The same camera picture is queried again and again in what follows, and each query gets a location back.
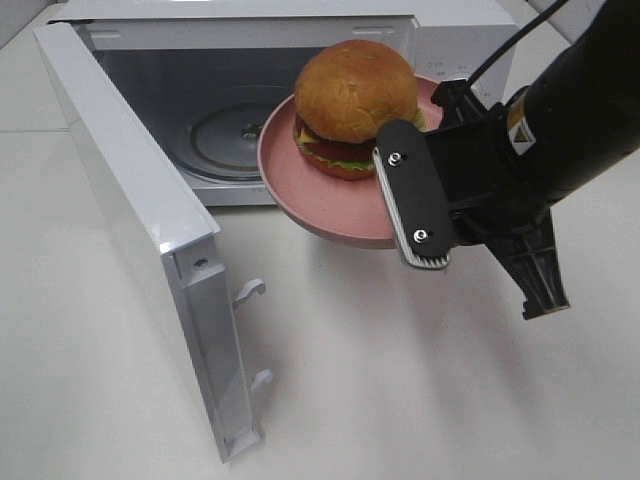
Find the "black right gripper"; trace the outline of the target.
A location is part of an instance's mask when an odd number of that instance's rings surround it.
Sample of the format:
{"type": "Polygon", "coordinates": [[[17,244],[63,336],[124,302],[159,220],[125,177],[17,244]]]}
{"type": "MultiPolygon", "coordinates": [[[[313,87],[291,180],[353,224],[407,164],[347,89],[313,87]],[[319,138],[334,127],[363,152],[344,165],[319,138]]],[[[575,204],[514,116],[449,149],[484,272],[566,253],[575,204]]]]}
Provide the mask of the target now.
{"type": "Polygon", "coordinates": [[[431,96],[443,114],[428,141],[434,162],[425,134],[408,121],[377,134],[373,160],[396,247],[410,267],[444,270],[456,236],[464,246],[489,238],[524,295],[525,320],[567,309],[551,211],[510,164],[507,106],[487,108],[463,85],[445,81],[431,96]]]}

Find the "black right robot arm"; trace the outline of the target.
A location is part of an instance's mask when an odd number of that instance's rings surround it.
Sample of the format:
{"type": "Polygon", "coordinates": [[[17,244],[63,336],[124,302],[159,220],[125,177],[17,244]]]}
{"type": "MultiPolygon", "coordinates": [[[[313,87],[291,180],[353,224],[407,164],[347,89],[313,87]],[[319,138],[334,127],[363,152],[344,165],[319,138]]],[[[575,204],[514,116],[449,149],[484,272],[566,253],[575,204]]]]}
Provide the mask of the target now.
{"type": "Polygon", "coordinates": [[[443,117],[385,124],[373,159],[405,262],[448,266],[484,245],[524,294],[527,319],[568,307],[551,209],[639,147],[639,5],[607,1],[530,85],[484,106],[471,80],[440,83],[443,117]]]}

